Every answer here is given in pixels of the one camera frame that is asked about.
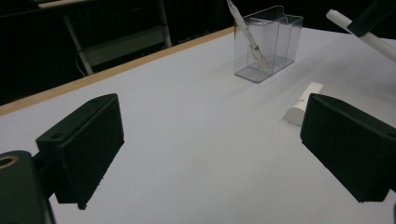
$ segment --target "white table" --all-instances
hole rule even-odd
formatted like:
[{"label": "white table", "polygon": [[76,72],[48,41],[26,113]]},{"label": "white table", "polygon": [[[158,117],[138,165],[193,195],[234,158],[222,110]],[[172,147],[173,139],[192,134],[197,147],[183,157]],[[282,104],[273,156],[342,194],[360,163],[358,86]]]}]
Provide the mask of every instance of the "white table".
[{"label": "white table", "polygon": [[285,121],[312,81],[396,127],[396,64],[352,35],[304,28],[296,62],[260,84],[233,74],[228,34],[3,115],[0,152],[36,154],[40,134],[115,92],[125,144],[85,211],[50,198],[60,224],[393,223],[394,192],[358,203]]}]

